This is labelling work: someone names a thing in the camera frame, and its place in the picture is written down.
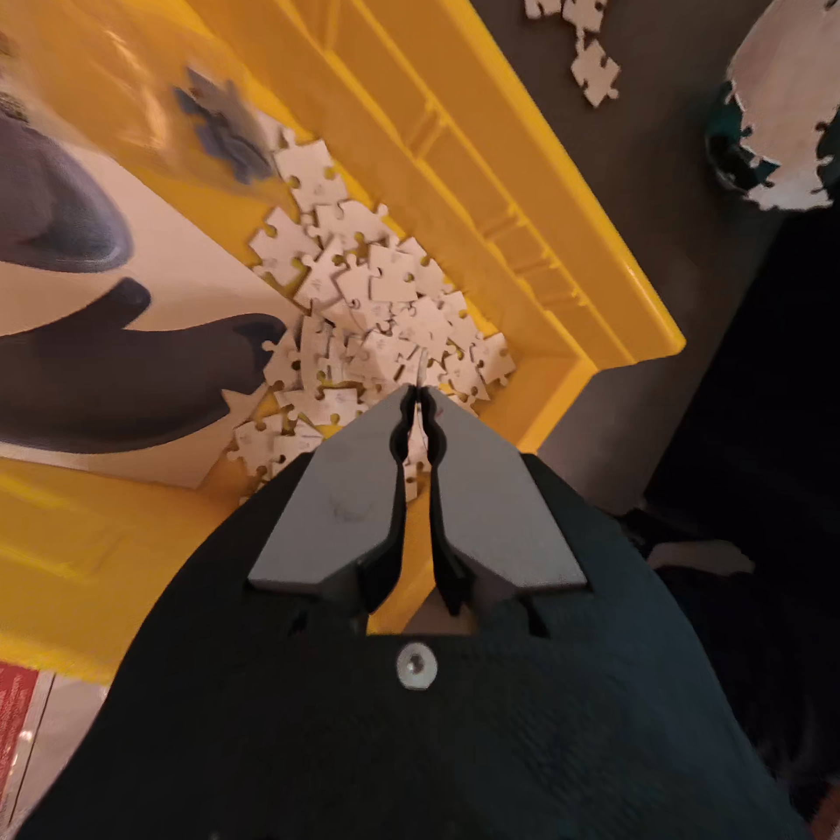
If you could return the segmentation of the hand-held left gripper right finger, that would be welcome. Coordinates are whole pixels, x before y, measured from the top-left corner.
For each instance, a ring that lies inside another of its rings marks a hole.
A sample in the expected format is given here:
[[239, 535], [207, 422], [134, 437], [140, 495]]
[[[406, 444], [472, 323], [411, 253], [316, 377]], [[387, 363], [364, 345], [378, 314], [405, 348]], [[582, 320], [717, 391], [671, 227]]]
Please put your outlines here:
[[586, 577], [517, 448], [423, 387], [434, 579], [451, 615], [575, 591]]

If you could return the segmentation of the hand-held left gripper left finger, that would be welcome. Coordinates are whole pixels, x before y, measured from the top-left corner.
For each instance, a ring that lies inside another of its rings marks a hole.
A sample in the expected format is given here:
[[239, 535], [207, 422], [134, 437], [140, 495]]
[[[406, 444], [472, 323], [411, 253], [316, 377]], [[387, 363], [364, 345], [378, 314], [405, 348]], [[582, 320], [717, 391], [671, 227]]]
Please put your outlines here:
[[417, 387], [403, 385], [310, 456], [248, 574], [262, 591], [374, 613], [402, 571], [403, 463]]

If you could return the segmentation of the pile of puzzle pieces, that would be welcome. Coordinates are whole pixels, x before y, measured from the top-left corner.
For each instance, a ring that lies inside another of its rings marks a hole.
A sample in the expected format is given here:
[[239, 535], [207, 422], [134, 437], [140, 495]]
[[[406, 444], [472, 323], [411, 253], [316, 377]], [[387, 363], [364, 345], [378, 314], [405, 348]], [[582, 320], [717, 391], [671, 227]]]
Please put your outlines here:
[[437, 261], [389, 227], [387, 207], [350, 197], [322, 140], [278, 131], [274, 162], [298, 220], [274, 208], [248, 248], [252, 271], [287, 291], [301, 319], [264, 345], [274, 411], [239, 425], [226, 453], [252, 490], [414, 385], [420, 347], [427, 385], [472, 415], [517, 369], [504, 334], [480, 329]]

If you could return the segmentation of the yellow plastic bin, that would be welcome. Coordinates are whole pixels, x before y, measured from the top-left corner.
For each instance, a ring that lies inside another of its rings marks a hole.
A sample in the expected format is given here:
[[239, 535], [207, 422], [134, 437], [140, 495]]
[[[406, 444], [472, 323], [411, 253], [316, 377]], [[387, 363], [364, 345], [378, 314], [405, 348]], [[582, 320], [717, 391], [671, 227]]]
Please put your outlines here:
[[[269, 137], [322, 140], [350, 197], [386, 205], [505, 335], [518, 368], [476, 410], [510, 443], [537, 452], [596, 372], [683, 349], [469, 2], [189, 3], [252, 76]], [[255, 196], [127, 171], [254, 275], [267, 215], [298, 221], [281, 179]], [[244, 423], [274, 411], [266, 396]], [[195, 488], [2, 457], [2, 661], [109, 683], [174, 573], [255, 490], [232, 440]]]

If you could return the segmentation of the partly built puzzle ball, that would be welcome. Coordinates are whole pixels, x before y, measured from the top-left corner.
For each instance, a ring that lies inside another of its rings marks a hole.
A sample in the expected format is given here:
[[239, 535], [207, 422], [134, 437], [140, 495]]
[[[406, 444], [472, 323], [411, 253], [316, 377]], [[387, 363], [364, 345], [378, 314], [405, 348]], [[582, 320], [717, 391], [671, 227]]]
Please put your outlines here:
[[775, 1], [735, 55], [704, 134], [724, 188], [763, 211], [838, 198], [839, 2]]

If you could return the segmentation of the white card with blue shapes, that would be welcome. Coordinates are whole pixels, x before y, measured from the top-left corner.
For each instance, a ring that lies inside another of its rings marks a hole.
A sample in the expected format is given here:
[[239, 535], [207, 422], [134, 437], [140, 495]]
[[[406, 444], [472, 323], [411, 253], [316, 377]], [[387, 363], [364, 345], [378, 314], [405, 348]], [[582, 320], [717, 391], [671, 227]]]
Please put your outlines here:
[[2, 457], [197, 487], [297, 310], [104, 154], [2, 114]]

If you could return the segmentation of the red label plastic wrapper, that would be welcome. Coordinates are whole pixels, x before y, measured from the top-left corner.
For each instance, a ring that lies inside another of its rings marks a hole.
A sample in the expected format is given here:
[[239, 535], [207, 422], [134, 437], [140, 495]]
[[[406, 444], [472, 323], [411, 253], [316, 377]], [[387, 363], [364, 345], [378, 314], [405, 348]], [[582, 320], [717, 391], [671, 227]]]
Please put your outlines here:
[[1, 664], [1, 838], [13, 838], [85, 738], [109, 686]]

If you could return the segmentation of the clear plastic bag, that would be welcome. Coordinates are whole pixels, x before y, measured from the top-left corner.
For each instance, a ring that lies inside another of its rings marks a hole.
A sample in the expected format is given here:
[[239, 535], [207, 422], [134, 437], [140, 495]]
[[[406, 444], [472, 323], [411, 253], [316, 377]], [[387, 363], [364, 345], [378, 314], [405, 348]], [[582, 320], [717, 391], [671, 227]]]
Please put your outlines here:
[[269, 179], [242, 185], [204, 152], [173, 94], [188, 66], [235, 82], [274, 160], [278, 126], [271, 139], [252, 76], [189, 2], [2, 2], [7, 116], [105, 153], [136, 175], [267, 196], [280, 183], [276, 165]]

